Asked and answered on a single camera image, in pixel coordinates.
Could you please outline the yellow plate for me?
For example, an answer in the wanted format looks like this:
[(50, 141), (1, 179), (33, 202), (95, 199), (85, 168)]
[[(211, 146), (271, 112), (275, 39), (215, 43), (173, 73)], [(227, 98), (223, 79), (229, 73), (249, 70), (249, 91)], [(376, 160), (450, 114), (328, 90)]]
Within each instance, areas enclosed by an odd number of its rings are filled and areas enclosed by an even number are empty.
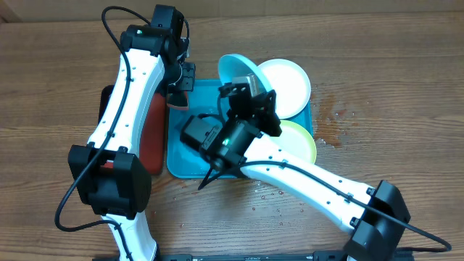
[(279, 137), (274, 137), (274, 141), (287, 152), (314, 164), (317, 149), (309, 131), (289, 120), (282, 120), (280, 127), (282, 133)]

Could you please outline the light blue plate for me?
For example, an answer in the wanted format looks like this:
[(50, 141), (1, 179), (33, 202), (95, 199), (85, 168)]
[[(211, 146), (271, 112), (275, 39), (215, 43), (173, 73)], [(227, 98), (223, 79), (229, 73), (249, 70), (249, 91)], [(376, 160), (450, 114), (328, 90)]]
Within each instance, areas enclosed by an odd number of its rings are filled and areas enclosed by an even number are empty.
[(244, 92), (254, 97), (273, 90), (262, 70), (241, 54), (223, 55), (219, 59), (217, 71), (223, 85), (219, 88), (222, 98)]

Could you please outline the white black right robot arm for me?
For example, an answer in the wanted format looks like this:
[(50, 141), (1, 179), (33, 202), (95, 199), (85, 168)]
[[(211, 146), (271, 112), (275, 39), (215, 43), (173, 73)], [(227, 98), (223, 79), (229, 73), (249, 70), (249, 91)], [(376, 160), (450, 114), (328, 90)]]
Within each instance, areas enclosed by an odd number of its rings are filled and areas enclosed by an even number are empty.
[(256, 91), (248, 83), (226, 83), (228, 120), (210, 125), (191, 119), (201, 157), (217, 171), (242, 174), (300, 197), (350, 234), (344, 246), (353, 260), (390, 260), (410, 221), (399, 189), (388, 181), (376, 187), (351, 181), (305, 161), (272, 140), (281, 134), (275, 91)]

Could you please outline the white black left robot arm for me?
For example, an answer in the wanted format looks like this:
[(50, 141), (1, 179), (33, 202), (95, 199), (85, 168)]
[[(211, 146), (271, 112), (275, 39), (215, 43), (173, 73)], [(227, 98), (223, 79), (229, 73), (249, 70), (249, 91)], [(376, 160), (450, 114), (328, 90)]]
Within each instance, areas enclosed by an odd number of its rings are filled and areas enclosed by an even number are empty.
[(131, 25), (117, 42), (120, 68), (101, 119), (85, 146), (74, 145), (68, 164), (82, 203), (101, 216), (120, 250), (118, 260), (155, 260), (145, 209), (152, 178), (140, 160), (141, 140), (154, 95), (181, 82), (188, 41), (182, 25)]

